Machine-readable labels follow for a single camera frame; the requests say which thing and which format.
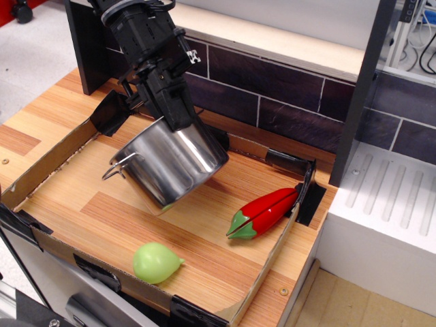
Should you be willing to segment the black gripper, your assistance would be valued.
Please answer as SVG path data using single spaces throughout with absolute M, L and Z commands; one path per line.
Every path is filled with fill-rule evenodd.
M 126 58 L 129 69 L 119 77 L 134 114 L 145 107 L 163 117 L 173 131 L 189 127 L 196 117 L 184 73 L 201 59 L 169 14 L 170 6 L 112 6 L 108 28 Z M 131 82 L 137 82 L 132 89 Z

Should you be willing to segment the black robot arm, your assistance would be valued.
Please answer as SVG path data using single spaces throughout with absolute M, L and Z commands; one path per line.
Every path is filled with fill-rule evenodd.
M 189 127 L 196 112 L 183 74 L 200 58 L 190 49 L 185 30 L 176 27 L 170 16 L 175 1 L 92 1 L 91 5 L 129 65 L 119 80 L 129 108 L 145 105 L 173 131 Z

